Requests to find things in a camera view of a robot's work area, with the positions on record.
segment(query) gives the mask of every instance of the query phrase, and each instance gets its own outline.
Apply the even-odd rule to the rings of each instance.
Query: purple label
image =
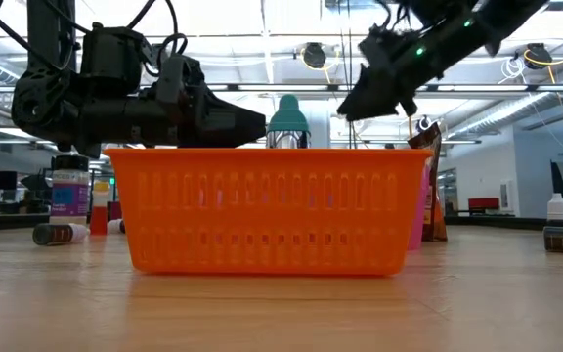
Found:
[[[88,186],[55,184],[52,196],[52,216],[86,216]]]

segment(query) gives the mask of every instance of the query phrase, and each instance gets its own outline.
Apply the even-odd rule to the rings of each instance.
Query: orange plastic basket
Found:
[[[392,275],[423,150],[109,150],[134,267]]]

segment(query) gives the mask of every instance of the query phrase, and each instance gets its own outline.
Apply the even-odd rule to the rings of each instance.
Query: teal bottle cap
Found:
[[[308,120],[299,110],[299,101],[293,95],[284,95],[280,99],[280,109],[275,112],[269,123],[269,132],[300,131],[310,133]]]

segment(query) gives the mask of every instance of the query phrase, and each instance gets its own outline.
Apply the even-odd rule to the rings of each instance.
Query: desk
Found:
[[[122,236],[0,232],[0,351],[563,351],[563,254],[450,227],[391,279],[142,275]]]

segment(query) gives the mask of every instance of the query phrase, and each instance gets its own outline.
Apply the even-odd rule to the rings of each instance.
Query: wooden table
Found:
[[[0,351],[563,351],[563,254],[450,227],[391,279],[159,277],[123,237],[0,232]]]

